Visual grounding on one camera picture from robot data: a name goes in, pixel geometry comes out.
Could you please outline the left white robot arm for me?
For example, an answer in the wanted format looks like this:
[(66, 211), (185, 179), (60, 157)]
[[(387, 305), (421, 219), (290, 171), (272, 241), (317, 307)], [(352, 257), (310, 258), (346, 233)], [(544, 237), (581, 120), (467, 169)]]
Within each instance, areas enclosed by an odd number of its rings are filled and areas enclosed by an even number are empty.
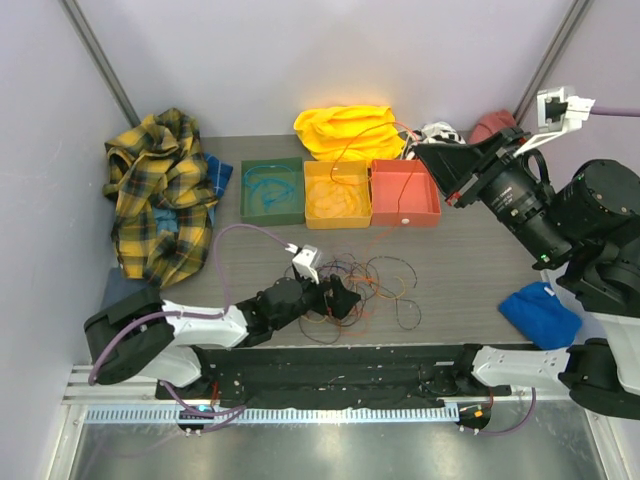
[(167, 381), (200, 399), (213, 385), (205, 347), (260, 345), (310, 312), (343, 319), (361, 299), (337, 275), (320, 282), (282, 277), (227, 308), (180, 305), (163, 299), (154, 287), (140, 288), (85, 322), (93, 361), (88, 382), (114, 385), (142, 376)]

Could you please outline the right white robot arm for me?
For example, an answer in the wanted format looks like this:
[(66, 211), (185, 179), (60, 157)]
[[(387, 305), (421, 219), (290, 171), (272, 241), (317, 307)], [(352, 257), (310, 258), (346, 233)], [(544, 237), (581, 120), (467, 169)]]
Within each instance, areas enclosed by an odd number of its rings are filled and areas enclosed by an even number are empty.
[(483, 203), (604, 336), (551, 351), (471, 345), (451, 371), (457, 391), (484, 386), (564, 389), (592, 412), (639, 416), (639, 178), (613, 159), (584, 163), (560, 190), (533, 138), (506, 128), (476, 144), (417, 143), (446, 201)]

